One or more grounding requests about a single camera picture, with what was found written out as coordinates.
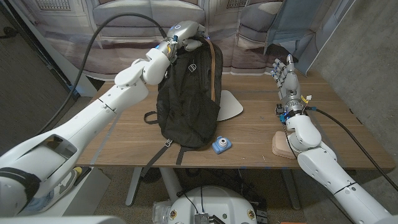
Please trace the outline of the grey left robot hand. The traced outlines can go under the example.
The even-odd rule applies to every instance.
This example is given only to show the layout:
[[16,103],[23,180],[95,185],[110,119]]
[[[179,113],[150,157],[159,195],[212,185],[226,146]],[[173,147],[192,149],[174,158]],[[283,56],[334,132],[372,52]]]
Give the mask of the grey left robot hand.
[[193,51],[202,46],[202,42],[197,40],[205,36],[205,27],[194,21],[182,21],[172,26],[167,38],[177,49],[183,47],[186,51]]

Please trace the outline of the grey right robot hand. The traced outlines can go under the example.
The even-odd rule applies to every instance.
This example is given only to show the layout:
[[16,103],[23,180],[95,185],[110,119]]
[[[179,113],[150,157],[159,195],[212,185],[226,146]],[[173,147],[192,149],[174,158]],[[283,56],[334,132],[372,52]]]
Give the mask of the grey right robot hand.
[[294,58],[288,54],[286,63],[275,59],[271,76],[279,89],[278,95],[286,114],[303,114],[305,103],[301,99],[301,88],[298,76],[295,73]]

